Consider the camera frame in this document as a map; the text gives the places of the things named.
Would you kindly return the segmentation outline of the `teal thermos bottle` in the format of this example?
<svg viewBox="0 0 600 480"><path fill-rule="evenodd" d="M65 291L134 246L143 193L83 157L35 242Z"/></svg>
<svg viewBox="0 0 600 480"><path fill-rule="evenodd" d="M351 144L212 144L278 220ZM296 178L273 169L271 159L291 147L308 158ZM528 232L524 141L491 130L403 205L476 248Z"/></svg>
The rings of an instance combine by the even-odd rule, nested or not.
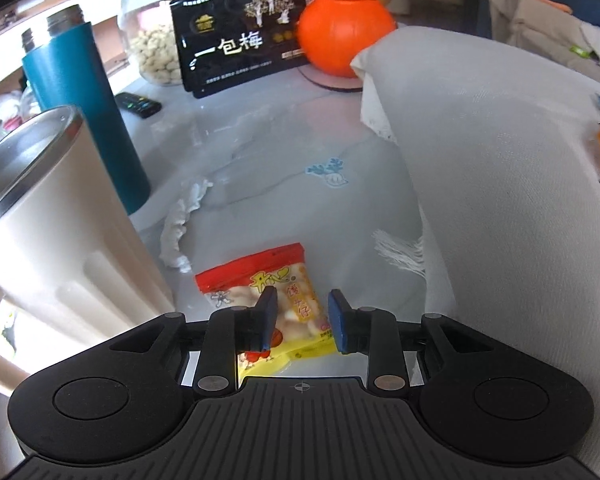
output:
<svg viewBox="0 0 600 480"><path fill-rule="evenodd" d="M128 214L150 195L146 171L117 107L96 46L92 24L74 4L21 35L22 66L42 110L79 107Z"/></svg>

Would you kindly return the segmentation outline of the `glass jar with lid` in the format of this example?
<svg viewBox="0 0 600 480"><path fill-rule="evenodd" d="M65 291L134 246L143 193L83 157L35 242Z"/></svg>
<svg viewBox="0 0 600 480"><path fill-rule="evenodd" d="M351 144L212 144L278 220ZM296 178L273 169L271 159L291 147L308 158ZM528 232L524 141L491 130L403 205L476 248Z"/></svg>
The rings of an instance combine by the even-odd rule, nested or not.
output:
<svg viewBox="0 0 600 480"><path fill-rule="evenodd" d="M182 82L171 1L121 0L117 19L128 59L140 76L157 86Z"/></svg>

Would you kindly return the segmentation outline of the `beige sofa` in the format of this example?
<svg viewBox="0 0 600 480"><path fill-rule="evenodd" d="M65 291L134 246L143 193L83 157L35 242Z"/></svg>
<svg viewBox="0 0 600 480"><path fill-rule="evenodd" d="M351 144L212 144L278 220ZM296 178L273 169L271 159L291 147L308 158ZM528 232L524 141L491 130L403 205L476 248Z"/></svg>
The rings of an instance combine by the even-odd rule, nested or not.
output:
<svg viewBox="0 0 600 480"><path fill-rule="evenodd" d="M550 0L489 0L492 39L600 82L600 26Z"/></svg>

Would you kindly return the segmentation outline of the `black plum snack bag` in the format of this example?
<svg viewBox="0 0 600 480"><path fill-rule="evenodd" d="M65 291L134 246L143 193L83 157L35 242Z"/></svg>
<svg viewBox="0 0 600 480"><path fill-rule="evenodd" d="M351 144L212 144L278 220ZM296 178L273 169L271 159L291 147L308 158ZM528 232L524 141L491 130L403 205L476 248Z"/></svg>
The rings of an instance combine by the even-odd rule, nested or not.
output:
<svg viewBox="0 0 600 480"><path fill-rule="evenodd" d="M172 0L184 89L202 99L306 65L297 27L306 0Z"/></svg>

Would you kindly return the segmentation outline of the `cream white kettle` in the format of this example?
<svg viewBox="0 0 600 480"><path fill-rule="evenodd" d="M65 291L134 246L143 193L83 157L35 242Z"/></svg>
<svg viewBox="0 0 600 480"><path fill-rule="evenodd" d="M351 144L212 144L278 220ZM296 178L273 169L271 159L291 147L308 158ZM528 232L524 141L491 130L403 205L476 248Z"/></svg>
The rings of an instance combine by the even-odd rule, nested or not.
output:
<svg viewBox="0 0 600 480"><path fill-rule="evenodd" d="M175 309L80 110L46 110L0 141L0 305L91 347ZM28 374L0 356L0 393Z"/></svg>

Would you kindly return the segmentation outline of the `red yellow biscuit packet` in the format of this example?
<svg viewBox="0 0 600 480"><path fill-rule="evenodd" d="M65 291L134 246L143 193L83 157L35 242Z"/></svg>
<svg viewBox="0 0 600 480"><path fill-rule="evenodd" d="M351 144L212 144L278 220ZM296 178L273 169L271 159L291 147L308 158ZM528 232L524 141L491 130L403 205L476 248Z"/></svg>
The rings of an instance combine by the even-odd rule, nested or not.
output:
<svg viewBox="0 0 600 480"><path fill-rule="evenodd" d="M275 375L294 361L336 352L325 309L311 283L304 248L279 246L215 266L195 276L200 292L216 308L253 307L262 292L277 292L271 348L237 357L238 378Z"/></svg>

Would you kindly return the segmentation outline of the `black remote control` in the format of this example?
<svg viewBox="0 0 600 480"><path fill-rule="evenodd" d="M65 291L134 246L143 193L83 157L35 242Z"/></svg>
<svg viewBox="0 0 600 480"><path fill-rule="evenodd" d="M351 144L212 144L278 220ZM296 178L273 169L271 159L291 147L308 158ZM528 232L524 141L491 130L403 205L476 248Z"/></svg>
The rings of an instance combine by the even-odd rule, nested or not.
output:
<svg viewBox="0 0 600 480"><path fill-rule="evenodd" d="M120 110L140 119L148 119L162 110L160 102L130 92L120 92L114 96L114 100Z"/></svg>

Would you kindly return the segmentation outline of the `white table cloth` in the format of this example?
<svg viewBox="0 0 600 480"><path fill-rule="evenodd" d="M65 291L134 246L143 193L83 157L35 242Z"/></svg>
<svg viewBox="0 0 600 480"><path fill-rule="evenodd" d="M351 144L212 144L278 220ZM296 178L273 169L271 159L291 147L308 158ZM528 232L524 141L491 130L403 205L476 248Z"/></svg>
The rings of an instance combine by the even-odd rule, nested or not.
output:
<svg viewBox="0 0 600 480"><path fill-rule="evenodd" d="M600 84L493 40L405 26L361 52L365 125L398 146L424 222L426 308L592 394L600 476Z"/></svg>

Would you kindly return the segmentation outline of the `orange pumpkin bowl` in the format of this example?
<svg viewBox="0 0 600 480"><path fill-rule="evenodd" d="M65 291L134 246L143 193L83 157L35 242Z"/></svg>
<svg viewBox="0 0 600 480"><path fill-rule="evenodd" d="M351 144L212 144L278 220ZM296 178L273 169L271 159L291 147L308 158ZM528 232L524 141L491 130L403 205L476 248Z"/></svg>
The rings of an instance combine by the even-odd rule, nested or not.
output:
<svg viewBox="0 0 600 480"><path fill-rule="evenodd" d="M355 78L352 60L395 30L396 20L378 0L312 0L300 15L297 36L312 66Z"/></svg>

